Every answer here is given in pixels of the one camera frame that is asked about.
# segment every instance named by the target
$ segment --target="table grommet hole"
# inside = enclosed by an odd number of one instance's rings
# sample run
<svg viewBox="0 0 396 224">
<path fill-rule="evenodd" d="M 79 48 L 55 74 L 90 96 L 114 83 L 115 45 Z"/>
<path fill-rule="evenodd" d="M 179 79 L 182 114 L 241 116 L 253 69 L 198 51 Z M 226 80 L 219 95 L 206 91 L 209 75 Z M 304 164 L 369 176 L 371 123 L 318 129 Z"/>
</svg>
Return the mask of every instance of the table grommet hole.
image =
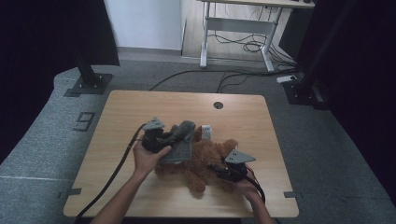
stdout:
<svg viewBox="0 0 396 224">
<path fill-rule="evenodd" d="M 222 102 L 215 102 L 215 103 L 213 104 L 213 106 L 214 106 L 216 109 L 222 109 L 222 108 L 224 107 L 224 105 L 223 105 Z"/>
</svg>

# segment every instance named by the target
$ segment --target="gray carpet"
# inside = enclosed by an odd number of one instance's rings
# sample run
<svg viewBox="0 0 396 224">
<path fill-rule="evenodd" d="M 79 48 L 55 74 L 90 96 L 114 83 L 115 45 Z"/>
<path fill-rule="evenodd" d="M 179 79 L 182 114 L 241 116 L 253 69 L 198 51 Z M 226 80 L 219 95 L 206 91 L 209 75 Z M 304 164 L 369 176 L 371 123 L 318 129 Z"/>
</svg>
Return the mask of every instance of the gray carpet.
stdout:
<svg viewBox="0 0 396 224">
<path fill-rule="evenodd" d="M 73 218 L 63 215 L 66 192 L 77 176 L 108 94 L 147 91 L 174 73 L 199 70 L 195 63 L 120 63 L 121 67 L 94 67 L 95 72 L 114 75 L 104 95 L 64 97 L 79 76 L 77 69 L 55 78 L 49 102 L 0 167 L 0 223 L 72 223 Z M 227 69 L 235 67 L 209 65 L 206 70 Z M 222 75 L 180 75 L 155 91 L 216 92 Z M 389 196 L 330 111 L 289 105 L 276 77 L 251 77 L 223 92 L 259 94 L 266 99 L 300 209 L 298 217 L 278 222 L 396 222 Z M 80 112 L 95 113 L 87 132 L 73 131 Z M 243 219 L 243 223 L 253 220 Z"/>
</svg>

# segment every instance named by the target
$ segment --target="stuffed animal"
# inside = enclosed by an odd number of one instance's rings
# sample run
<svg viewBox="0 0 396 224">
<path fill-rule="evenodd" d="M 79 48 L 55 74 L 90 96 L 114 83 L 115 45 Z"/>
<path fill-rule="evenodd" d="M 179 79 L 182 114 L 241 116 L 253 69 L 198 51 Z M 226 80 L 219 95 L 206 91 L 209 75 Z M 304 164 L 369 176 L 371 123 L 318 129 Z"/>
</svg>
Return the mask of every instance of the stuffed animal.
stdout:
<svg viewBox="0 0 396 224">
<path fill-rule="evenodd" d="M 238 143 L 229 139 L 223 143 L 214 143 L 202 139 L 202 127 L 194 132 L 191 160 L 179 164 L 159 163 L 155 168 L 157 175 L 184 174 L 188 188 L 193 192 L 204 192 L 209 182 L 215 182 L 227 192 L 233 191 L 233 185 L 217 178 L 209 165 L 227 167 L 224 159 L 236 148 Z"/>
</svg>

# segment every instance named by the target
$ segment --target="white desk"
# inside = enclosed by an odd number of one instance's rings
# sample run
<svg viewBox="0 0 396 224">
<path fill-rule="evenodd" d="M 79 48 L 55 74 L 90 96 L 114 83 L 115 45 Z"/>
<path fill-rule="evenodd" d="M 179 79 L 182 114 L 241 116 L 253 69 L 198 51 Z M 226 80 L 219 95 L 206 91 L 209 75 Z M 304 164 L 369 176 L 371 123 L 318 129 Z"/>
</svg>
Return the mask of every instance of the white desk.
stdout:
<svg viewBox="0 0 396 224">
<path fill-rule="evenodd" d="M 207 31 L 228 31 L 239 33 L 252 33 L 267 35 L 264 48 L 262 48 L 262 57 L 264 58 L 267 70 L 274 71 L 274 67 L 269 55 L 269 48 L 274 38 L 276 27 L 279 21 L 280 14 L 283 7 L 292 8 L 313 8 L 315 4 L 311 1 L 305 3 L 303 0 L 298 2 L 291 0 L 199 0 L 207 2 L 205 9 L 205 22 L 204 22 L 204 42 L 201 46 L 201 68 L 206 68 L 207 60 Z M 224 3 L 224 4 L 239 4 L 239 5 L 255 5 L 255 6 L 268 6 L 278 7 L 276 18 L 273 21 L 248 21 L 248 20 L 235 20 L 210 17 L 209 9 L 210 3 Z"/>
</svg>

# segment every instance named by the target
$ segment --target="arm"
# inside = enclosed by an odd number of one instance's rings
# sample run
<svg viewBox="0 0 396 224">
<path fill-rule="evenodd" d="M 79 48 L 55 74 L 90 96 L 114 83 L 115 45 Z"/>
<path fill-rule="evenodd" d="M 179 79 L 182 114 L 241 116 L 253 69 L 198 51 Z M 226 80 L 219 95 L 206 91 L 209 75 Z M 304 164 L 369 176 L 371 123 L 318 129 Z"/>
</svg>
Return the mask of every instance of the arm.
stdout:
<svg viewBox="0 0 396 224">
<path fill-rule="evenodd" d="M 255 179 L 253 173 L 250 172 L 251 169 L 247 170 L 247 176 Z M 257 191 L 256 187 L 248 182 L 246 179 L 239 181 L 234 184 L 236 189 L 238 189 L 250 202 L 251 208 L 253 209 L 253 215 L 256 219 L 257 224 L 272 224 L 272 219 L 268 213 L 267 207 L 265 207 L 262 197 Z"/>
<path fill-rule="evenodd" d="M 121 223 L 140 185 L 155 168 L 161 157 L 171 150 L 165 147 L 157 154 L 146 151 L 141 142 L 134 146 L 134 173 L 91 223 Z"/>
</svg>

